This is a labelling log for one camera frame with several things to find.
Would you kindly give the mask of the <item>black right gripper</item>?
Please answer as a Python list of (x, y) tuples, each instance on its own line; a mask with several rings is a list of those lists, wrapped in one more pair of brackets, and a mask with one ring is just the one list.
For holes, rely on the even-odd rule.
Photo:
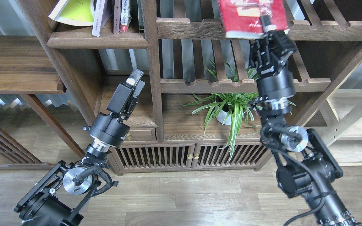
[(262, 39), (250, 44), (250, 68), (256, 68), (259, 96), (264, 101), (289, 98), (296, 94), (288, 58), (297, 50), (284, 31), (276, 30), (269, 15), (260, 16)]

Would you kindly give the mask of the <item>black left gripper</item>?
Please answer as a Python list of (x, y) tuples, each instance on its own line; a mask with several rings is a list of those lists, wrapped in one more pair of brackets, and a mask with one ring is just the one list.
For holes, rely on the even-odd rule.
[(133, 68), (126, 82), (118, 85), (107, 106), (110, 113), (99, 113), (89, 130), (95, 140), (113, 147), (121, 146), (130, 129), (123, 121), (129, 118), (145, 86), (145, 82), (140, 81), (143, 74), (143, 71)]

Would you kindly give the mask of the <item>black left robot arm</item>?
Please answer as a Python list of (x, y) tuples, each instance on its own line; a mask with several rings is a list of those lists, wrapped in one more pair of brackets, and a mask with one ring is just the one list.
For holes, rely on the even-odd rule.
[[(134, 68), (115, 90), (107, 106), (110, 113), (99, 113), (92, 126), (84, 127), (94, 141), (80, 163), (60, 161), (17, 203), (14, 211), (23, 226), (78, 226), (83, 219), (80, 211), (89, 199), (118, 185), (105, 171), (109, 167), (107, 156), (109, 148), (121, 146), (130, 130), (124, 120), (129, 119), (145, 86), (142, 76), (143, 72)], [(61, 187), (69, 194), (85, 197), (70, 208), (56, 196)]]

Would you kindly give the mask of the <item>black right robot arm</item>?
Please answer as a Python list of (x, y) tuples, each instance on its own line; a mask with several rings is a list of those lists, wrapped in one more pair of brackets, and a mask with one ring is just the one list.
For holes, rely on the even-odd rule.
[(291, 111), (288, 99), (296, 93), (287, 59), (296, 46), (269, 16), (261, 16), (260, 22), (264, 36), (250, 46), (259, 96), (249, 104), (260, 115), (260, 142), (273, 154), (278, 186), (288, 198), (302, 196), (310, 207), (285, 225), (313, 214), (322, 226), (362, 226), (331, 185), (343, 171), (317, 132), (286, 123), (285, 115)]

